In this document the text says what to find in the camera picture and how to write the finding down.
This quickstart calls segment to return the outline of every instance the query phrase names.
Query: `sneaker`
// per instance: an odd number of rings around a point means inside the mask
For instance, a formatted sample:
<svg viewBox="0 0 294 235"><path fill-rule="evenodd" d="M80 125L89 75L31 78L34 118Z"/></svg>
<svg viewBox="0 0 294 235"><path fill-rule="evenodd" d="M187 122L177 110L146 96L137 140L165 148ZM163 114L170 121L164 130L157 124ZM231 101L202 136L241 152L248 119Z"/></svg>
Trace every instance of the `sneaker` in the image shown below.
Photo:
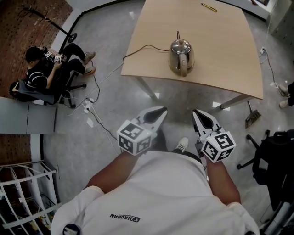
<svg viewBox="0 0 294 235"><path fill-rule="evenodd" d="M85 73L83 75L84 76L88 76L88 75L91 75L91 74L95 73L95 71L96 71L96 68L95 67L86 68L85 69Z"/></svg>
<svg viewBox="0 0 294 235"><path fill-rule="evenodd" d="M91 59L93 59L95 57L95 55L96 55L96 52L88 52L88 53L86 53L86 57L83 60L84 64L86 65L87 63L89 63L89 61Z"/></svg>
<svg viewBox="0 0 294 235"><path fill-rule="evenodd" d="M289 101L281 101L279 104L280 108L287 108L289 106Z"/></svg>
<svg viewBox="0 0 294 235"><path fill-rule="evenodd" d="M278 89L282 91L285 95L289 95L288 89L284 87L283 85L278 85Z"/></svg>
<svg viewBox="0 0 294 235"><path fill-rule="evenodd" d="M188 144L189 144L189 139L187 137L184 137L179 141L175 149L179 149L182 152L184 152L185 149L188 147Z"/></svg>

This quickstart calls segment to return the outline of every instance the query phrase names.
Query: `wooden table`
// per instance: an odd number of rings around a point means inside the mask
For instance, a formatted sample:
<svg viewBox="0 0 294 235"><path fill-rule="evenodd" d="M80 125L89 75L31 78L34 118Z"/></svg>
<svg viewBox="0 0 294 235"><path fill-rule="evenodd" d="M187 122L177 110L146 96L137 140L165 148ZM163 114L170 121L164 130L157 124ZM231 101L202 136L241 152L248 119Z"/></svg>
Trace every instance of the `wooden table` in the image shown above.
<svg viewBox="0 0 294 235"><path fill-rule="evenodd" d="M217 9L217 13L201 3ZM195 54L194 69L185 78L170 70L167 52L151 47L127 57L121 75L135 77L150 97L155 94L142 77L201 84L240 94L223 103L223 109L252 98L263 99L257 50L241 9L213 0L146 0L127 54L147 44L168 50L176 40L177 30Z"/></svg>

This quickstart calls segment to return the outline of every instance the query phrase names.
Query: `pen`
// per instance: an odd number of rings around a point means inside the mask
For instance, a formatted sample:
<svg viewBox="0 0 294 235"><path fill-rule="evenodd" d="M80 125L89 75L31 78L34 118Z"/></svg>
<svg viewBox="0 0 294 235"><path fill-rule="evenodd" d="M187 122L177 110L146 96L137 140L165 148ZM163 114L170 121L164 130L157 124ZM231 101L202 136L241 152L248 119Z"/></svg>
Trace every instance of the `pen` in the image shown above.
<svg viewBox="0 0 294 235"><path fill-rule="evenodd" d="M204 3L201 3L201 5L203 5L203 6L207 7L207 8L209 8L209 9L213 10L214 12L217 12L217 10L216 10L215 8L212 8L212 7L209 6L209 5L206 5L206 4L204 4Z"/></svg>

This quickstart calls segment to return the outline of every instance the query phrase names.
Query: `power strip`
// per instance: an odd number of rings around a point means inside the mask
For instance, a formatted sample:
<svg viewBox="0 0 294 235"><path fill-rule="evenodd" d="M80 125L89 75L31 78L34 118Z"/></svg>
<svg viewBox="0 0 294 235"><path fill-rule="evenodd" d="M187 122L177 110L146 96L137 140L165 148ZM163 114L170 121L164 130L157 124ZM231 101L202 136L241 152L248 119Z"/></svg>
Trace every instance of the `power strip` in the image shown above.
<svg viewBox="0 0 294 235"><path fill-rule="evenodd" d="M89 98L89 99L84 101L83 106L84 106L84 112L85 113L88 113L90 108L92 108L93 102L94 102L94 100L92 98Z"/></svg>
<svg viewBox="0 0 294 235"><path fill-rule="evenodd" d="M264 47L261 48L260 50L260 55L262 55L263 53L265 53L266 49Z"/></svg>

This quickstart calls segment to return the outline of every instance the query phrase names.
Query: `office chair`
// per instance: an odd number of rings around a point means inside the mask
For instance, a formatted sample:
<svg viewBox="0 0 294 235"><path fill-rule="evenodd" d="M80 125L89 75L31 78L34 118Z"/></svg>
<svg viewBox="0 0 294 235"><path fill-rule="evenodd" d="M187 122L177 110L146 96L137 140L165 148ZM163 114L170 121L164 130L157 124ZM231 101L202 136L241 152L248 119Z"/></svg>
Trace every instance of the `office chair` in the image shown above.
<svg viewBox="0 0 294 235"><path fill-rule="evenodd" d="M253 163L253 177L259 185L267 186L271 207L275 211L287 194L288 179L292 180L293 176L294 140L291 139L294 138L294 129L276 132L274 136L270 136L270 131L267 130L266 138L260 146L251 135L248 134L246 138L256 147L255 156L244 165L237 165L237 169ZM268 163L267 170L259 167L261 159Z"/></svg>
<svg viewBox="0 0 294 235"><path fill-rule="evenodd" d="M86 88L87 84L82 84L79 86L71 86L71 83L75 76L78 76L77 72L73 72L71 76L68 75L69 79L66 81L65 84L58 84L56 83L56 87L58 89L50 89L48 91L38 91L34 89L30 89L26 86L24 80L19 80L18 82L18 91L12 92L10 91L9 94L14 98L17 98L19 101L28 102L34 100L43 100L44 105L50 104L53 105L59 101L60 104L64 103L64 99L67 99L71 108L75 108L76 105L70 96L69 91L78 89L78 88Z"/></svg>
<svg viewBox="0 0 294 235"><path fill-rule="evenodd" d="M71 86L75 76L78 76L77 72L74 72L72 74L72 76L70 77L67 85L65 86L65 88L63 89L63 92L60 95L60 100L59 100L60 104L64 104L64 99L67 99L68 102L69 102L69 106L71 108L75 108L76 105L73 104L72 97L71 97L71 95L70 95L70 93L68 91L75 90L75 89L78 89L78 88L86 88L87 87L87 84L82 84L82 85L79 85L79 86Z"/></svg>

